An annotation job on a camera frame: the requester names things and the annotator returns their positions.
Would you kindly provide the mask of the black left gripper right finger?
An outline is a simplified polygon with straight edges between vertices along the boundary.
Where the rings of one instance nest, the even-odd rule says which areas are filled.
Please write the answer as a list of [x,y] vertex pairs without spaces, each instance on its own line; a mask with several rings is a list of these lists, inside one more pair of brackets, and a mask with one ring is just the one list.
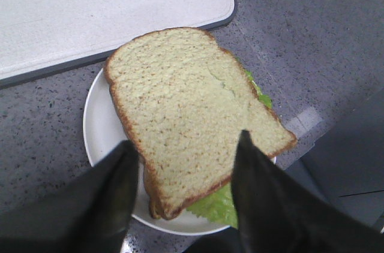
[[383,235],[335,210],[241,131],[231,189],[245,252],[383,252]]

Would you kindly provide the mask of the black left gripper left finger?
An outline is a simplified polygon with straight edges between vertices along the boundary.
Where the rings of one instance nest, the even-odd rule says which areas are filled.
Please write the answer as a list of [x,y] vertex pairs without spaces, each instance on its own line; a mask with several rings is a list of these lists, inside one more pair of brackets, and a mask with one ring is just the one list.
[[1,215],[1,252],[120,252],[138,175],[137,150],[120,142],[62,191]]

